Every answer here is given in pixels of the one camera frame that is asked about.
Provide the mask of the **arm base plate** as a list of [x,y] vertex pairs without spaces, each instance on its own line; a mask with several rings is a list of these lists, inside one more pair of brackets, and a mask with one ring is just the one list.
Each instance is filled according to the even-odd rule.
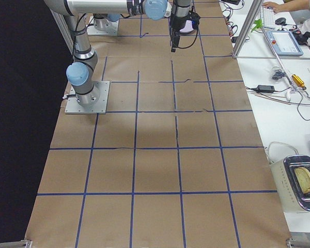
[[71,86],[66,100],[66,114],[106,114],[110,81],[93,81],[93,90],[87,95],[78,95]]
[[92,17],[87,25],[89,36],[117,36],[119,20],[112,22],[106,18]]

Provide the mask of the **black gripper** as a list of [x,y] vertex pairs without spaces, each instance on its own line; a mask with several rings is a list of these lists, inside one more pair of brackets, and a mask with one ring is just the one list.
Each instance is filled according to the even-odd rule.
[[176,15],[172,15],[170,17],[169,22],[169,32],[170,32],[170,40],[171,40],[171,52],[175,53],[175,51],[179,48],[180,41],[180,30],[185,27],[185,23],[187,21],[187,16],[178,17]]

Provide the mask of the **person forearm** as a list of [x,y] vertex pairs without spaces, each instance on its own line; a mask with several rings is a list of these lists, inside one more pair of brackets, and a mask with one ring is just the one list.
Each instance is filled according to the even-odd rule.
[[299,10],[310,10],[309,0],[289,1],[277,7],[277,12],[290,12]]

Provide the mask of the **person hand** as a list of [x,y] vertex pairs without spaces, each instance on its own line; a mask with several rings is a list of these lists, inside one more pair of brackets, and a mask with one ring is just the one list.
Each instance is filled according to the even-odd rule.
[[279,13],[281,5],[275,2],[264,2],[262,6],[267,9],[272,9],[274,13]]

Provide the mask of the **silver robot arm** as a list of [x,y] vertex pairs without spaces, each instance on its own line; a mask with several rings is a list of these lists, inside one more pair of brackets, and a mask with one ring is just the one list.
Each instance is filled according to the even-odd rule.
[[123,13],[130,16],[145,14],[157,21],[165,16],[169,6],[168,1],[45,1],[45,4],[63,15],[69,28],[73,41],[73,63],[68,66],[66,75],[81,106],[92,106],[100,97],[91,79],[98,55],[89,42],[84,15],[99,14],[113,22]]

